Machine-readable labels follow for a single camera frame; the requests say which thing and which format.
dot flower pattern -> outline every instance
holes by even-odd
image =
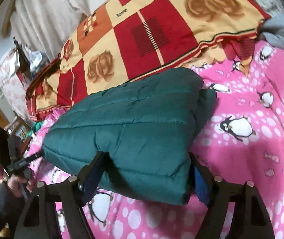
[[[259,41],[247,77],[232,71],[233,65],[234,61],[225,60],[191,67],[203,78],[205,88],[217,92],[218,99],[212,118],[189,150],[214,175],[239,184],[252,180],[264,200],[276,239],[284,239],[284,51]],[[52,113],[47,118],[52,125],[58,116]],[[38,131],[28,154],[39,150],[47,130],[44,125]],[[37,180],[47,184],[69,176],[44,161],[32,168]],[[101,196],[83,208],[96,238],[193,239],[207,211],[195,195],[181,207],[99,192]],[[230,204],[221,239],[228,233],[233,211]],[[67,227],[62,235],[70,238]]]

penguin print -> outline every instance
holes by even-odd
[[[89,202],[89,209],[92,220],[95,217],[98,221],[106,226],[106,218],[110,210],[111,202],[113,200],[112,194],[97,191],[94,193],[92,200]]]
[[[237,70],[237,71],[240,71],[241,72],[241,70],[240,70],[240,61],[235,61],[235,60],[233,60],[233,69],[232,69],[232,72],[234,72],[235,70]]]
[[[274,102],[274,95],[271,92],[259,93],[259,102],[265,107],[269,108]]]
[[[230,92],[227,86],[218,83],[212,83],[208,88],[217,92]]]
[[[270,46],[265,46],[259,53],[260,60],[264,61],[272,56],[274,49]]]
[[[59,221],[59,226],[60,226],[60,230],[62,233],[65,232],[65,218],[64,218],[64,213],[63,213],[63,209],[59,209],[57,211],[58,214],[58,221]]]
[[[59,170],[59,169],[56,169],[56,170],[52,173],[52,178],[51,178],[52,183],[57,183],[58,178],[59,178],[59,176],[60,176],[60,173],[61,173],[61,170]]]
[[[249,137],[251,135],[256,135],[253,127],[248,122],[247,117],[243,116],[239,119],[231,119],[232,116],[226,118],[220,123],[220,128],[226,133],[231,134],[238,141],[243,142],[240,137]]]

